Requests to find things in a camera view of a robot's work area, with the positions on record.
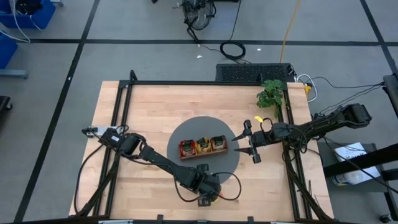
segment blue bin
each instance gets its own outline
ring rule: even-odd
[[[8,36],[0,33],[0,69],[7,67],[12,55],[17,50],[18,45]]]
[[[55,6],[50,0],[36,0],[43,5],[43,8],[38,10],[33,15],[16,15],[18,25],[20,28],[44,29],[49,24],[52,15],[55,12]],[[8,28],[17,28],[15,24],[14,15],[9,5],[9,0],[0,0],[0,12],[8,12],[0,14],[0,22]]]

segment green plant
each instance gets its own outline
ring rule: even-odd
[[[257,106],[267,108],[275,105],[275,118],[279,117],[279,108],[282,106],[282,82],[280,80],[267,80],[262,85],[264,91],[257,94]]]

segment wooden table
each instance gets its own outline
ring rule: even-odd
[[[117,88],[118,82],[103,82],[93,126],[107,126],[111,123]],[[288,89],[295,124],[310,121],[303,85],[288,83]],[[276,122],[273,108],[259,109],[256,106],[256,95],[261,90],[260,86],[134,85],[127,117],[129,132],[145,136],[150,146],[166,156],[170,135],[179,124],[192,117],[218,118],[235,135],[241,134],[243,121],[250,119],[252,130],[258,131],[260,125],[254,119],[255,116],[269,117]],[[263,127],[265,130],[271,128],[268,123],[264,123]],[[98,144],[97,139],[89,139],[84,158]],[[247,139],[240,140],[239,146],[248,146]],[[308,148],[318,151],[315,141],[309,142]],[[79,209],[98,186],[104,151],[95,154],[83,169],[78,193]],[[154,220],[158,214],[163,214],[165,220],[246,221],[248,216],[253,216],[255,221],[293,221],[282,145],[274,144],[259,148],[258,151],[262,158],[259,164],[253,164],[252,158],[246,154],[240,155],[234,172],[242,182],[240,198],[233,202],[218,200],[210,207],[201,208],[196,202],[185,203],[180,200],[170,174],[155,166],[142,166],[121,159],[111,218]],[[302,154],[302,163],[305,179],[312,183],[312,194],[326,214],[333,217],[319,155],[311,152]],[[238,193],[238,184],[233,177],[223,183],[222,188],[225,197],[234,197]],[[181,187],[180,191],[185,198],[196,196]],[[297,198],[300,213],[303,214],[299,194]],[[100,213],[103,213],[104,206],[105,203],[102,203]]]

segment concrete floor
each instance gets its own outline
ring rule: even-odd
[[[0,223],[13,222],[16,217],[45,136],[51,137],[48,130],[51,120],[57,120],[54,112],[63,87],[70,84],[24,221],[68,215],[86,144],[80,130],[91,124],[102,81],[127,79],[130,69],[141,80],[214,80],[216,64],[231,63],[218,52],[195,44],[166,44],[165,40],[190,40],[182,11],[172,9],[180,1],[63,1],[65,6],[57,8],[45,30],[26,30],[35,44],[19,44],[8,66],[27,70],[29,79],[0,78],[0,95],[10,96],[14,103],[0,129]],[[394,47],[398,46],[398,1],[366,3],[386,44],[379,43],[360,0],[302,0],[288,39],[303,42],[286,46],[284,62],[299,74],[323,76],[338,86],[381,82],[383,75],[396,69],[389,65],[382,48],[388,46],[392,58],[398,60],[398,47]],[[201,39],[225,40],[231,35],[238,4],[216,5],[216,17],[198,33]],[[233,39],[282,40],[294,6],[294,0],[243,0]],[[87,26],[90,12],[94,17]],[[2,25],[0,29],[21,36],[17,30]],[[154,41],[83,44],[85,39],[89,43]],[[279,44],[253,42],[246,48],[245,59],[250,62],[279,61]],[[74,57],[80,57],[76,70],[71,69]],[[336,90],[323,80],[315,84],[319,96],[310,103],[312,113],[358,91]],[[398,119],[381,89],[352,102],[366,105],[373,116],[371,124],[357,130],[340,129],[329,134],[330,138],[374,142],[378,147],[396,143]],[[392,163],[387,168],[397,166]],[[378,216],[389,213],[382,194],[331,191],[330,197],[335,217],[341,221],[379,223]]]

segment yellow cable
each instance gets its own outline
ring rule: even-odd
[[[294,8],[294,12],[293,12],[292,19],[290,20],[289,26],[288,26],[288,28],[287,28],[287,30],[286,30],[284,42],[283,42],[283,44],[282,44],[282,51],[280,52],[279,63],[282,63],[282,59],[283,59],[283,57],[284,57],[284,50],[285,50],[286,39],[287,39],[287,36],[288,36],[288,34],[289,34],[290,29],[291,29],[292,26],[293,26],[294,18],[296,17],[296,13],[297,13],[297,11],[298,11],[298,9],[299,9],[300,3],[301,3],[301,0],[297,0],[296,7]]]

